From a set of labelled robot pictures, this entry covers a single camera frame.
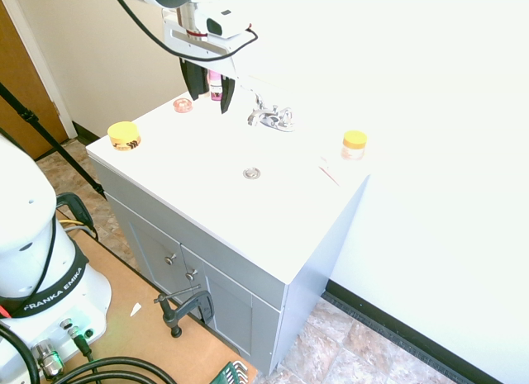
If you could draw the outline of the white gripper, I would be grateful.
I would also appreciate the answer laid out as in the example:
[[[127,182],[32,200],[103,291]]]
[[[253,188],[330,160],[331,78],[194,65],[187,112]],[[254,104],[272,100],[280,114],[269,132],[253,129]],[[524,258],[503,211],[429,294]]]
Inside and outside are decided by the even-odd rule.
[[[162,17],[165,44],[191,60],[179,59],[189,95],[195,101],[207,92],[206,69],[219,73],[223,75],[220,108],[226,113],[236,87],[233,78],[237,77],[232,58],[237,43],[234,14],[212,3],[188,2],[176,9],[164,9]]]

